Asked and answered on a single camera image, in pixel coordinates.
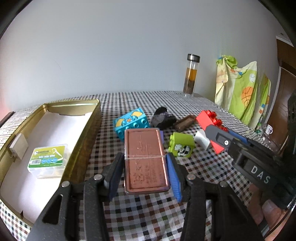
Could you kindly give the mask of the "right hand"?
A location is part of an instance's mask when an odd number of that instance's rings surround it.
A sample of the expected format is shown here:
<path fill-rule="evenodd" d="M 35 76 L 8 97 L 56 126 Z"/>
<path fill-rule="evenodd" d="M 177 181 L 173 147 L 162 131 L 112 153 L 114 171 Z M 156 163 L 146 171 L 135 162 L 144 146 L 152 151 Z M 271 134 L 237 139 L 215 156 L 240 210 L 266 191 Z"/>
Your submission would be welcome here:
<path fill-rule="evenodd" d="M 274 228 L 285 216 L 286 211 L 280 209 L 269 199 L 262 204 L 261 198 L 263 193 L 254 184 L 250 185 L 249 190 L 252 193 L 252 197 L 248 206 L 248 211 L 255 223 L 259 225 L 265 218 L 268 227 L 270 229 Z"/>

